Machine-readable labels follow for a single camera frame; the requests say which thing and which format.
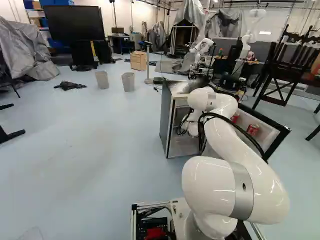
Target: light blue floor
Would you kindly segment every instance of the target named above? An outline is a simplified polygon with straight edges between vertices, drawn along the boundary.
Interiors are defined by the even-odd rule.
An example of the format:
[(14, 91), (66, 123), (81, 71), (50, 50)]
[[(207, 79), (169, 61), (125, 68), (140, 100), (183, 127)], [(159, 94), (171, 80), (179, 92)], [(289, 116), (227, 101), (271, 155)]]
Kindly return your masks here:
[[(160, 76), (154, 68), (150, 75)], [(183, 196), (187, 158), (164, 156), (161, 93), (144, 84), (145, 71), (135, 70), (136, 90), (124, 92), (121, 74), (132, 70), (123, 61), (99, 66), (108, 72), (105, 90), (98, 89), (94, 71), (59, 69), (55, 79), (19, 89), (20, 99), (13, 92), (0, 95), (0, 105), (15, 104), (0, 111), (2, 127), (26, 130), (0, 145), (0, 239), (15, 240), (38, 227), (44, 240), (128, 240), (132, 203)], [(62, 80), (88, 88), (54, 89)], [(252, 103), (249, 97), (246, 104)], [(257, 108), (292, 128), (270, 158), (288, 190), (291, 211), (285, 222), (262, 231), (268, 240), (319, 239), (320, 135), (304, 140), (317, 126), (312, 112), (318, 103), (293, 98), (290, 104), (298, 107), (261, 102)]]

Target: cable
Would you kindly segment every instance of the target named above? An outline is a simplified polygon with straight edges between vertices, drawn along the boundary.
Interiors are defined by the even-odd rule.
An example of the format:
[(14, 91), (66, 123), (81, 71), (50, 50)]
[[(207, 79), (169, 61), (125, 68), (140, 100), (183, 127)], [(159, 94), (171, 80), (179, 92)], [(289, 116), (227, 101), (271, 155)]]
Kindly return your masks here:
[(241, 132), (245, 137), (248, 138), (248, 140), (256, 147), (256, 149), (259, 151), (260, 155), (262, 158), (264, 158), (265, 156), (265, 152), (264, 150), (261, 148), (260, 144), (251, 136), (249, 135), (245, 130), (243, 130), (240, 126), (238, 126), (237, 124), (235, 124), (234, 122), (232, 122), (229, 118), (225, 117), (225, 116), (222, 116), (220, 114), (217, 114), (217, 113), (214, 113), (214, 112), (206, 112), (206, 113), (203, 113), (200, 117), (199, 117), (199, 120), (198, 120), (198, 136), (199, 136), (199, 150), (201, 150), (203, 148), (202, 146), (202, 142), (201, 141), (201, 132), (200, 132), (200, 128), (199, 126), (202, 124), (202, 128), (204, 130), (204, 126), (205, 126), (205, 123), (208, 121), (206, 120), (204, 123), (201, 123), (201, 118), (204, 118), (206, 116), (213, 116), (214, 118), (219, 118), (219, 119), (222, 119), (224, 120), (225, 122), (227, 122), (228, 124), (231, 124), (233, 127), (235, 127), (237, 130), (239, 130), (239, 132)]
[(182, 130), (182, 125), (187, 121), (188, 117), (190, 116), (190, 114), (193, 112), (194, 110), (190, 107), (189, 112), (187, 113), (187, 115), (185, 116), (185, 118), (182, 118), (178, 128), (176, 129), (176, 134), (177, 135), (184, 135), (187, 133), (188, 129), (184, 129)]
[(238, 68), (235, 70), (235, 71), (233, 71), (233, 73), (231, 74), (231, 76), (233, 76), (238, 70), (239, 70), (239, 68), (241, 68), (244, 64), (245, 64), (245, 60), (243, 60), (243, 63), (241, 63), (241, 65), (240, 66), (238, 66)]

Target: television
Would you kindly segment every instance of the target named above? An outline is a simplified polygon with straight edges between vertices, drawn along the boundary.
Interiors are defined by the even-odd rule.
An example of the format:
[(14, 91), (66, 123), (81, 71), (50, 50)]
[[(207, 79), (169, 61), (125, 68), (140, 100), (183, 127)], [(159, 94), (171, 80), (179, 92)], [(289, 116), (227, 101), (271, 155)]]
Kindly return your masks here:
[(65, 42), (104, 40), (105, 31), (98, 6), (44, 6), (54, 40)]

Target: red can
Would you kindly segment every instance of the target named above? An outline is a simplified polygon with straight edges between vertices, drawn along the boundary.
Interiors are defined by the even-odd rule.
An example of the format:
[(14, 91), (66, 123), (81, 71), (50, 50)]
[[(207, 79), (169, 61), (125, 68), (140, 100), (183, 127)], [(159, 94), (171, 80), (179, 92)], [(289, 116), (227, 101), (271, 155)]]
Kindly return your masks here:
[(240, 116), (240, 114), (236, 112), (236, 113), (230, 118), (230, 120), (235, 124), (235, 123), (238, 121), (239, 116)]
[(248, 128), (246, 129), (246, 132), (250, 134), (251, 136), (257, 135), (257, 132), (259, 131), (259, 125), (258, 124), (249, 124)]

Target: gray cup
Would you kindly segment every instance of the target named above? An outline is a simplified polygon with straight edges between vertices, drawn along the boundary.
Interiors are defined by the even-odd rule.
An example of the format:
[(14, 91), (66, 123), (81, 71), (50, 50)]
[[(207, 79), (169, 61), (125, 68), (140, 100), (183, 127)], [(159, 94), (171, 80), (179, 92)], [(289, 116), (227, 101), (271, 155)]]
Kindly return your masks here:
[(135, 90), (135, 74), (133, 72), (122, 74), (121, 79), (125, 92), (133, 92)]
[(96, 71), (95, 78), (100, 89), (109, 88), (108, 73), (106, 71)]

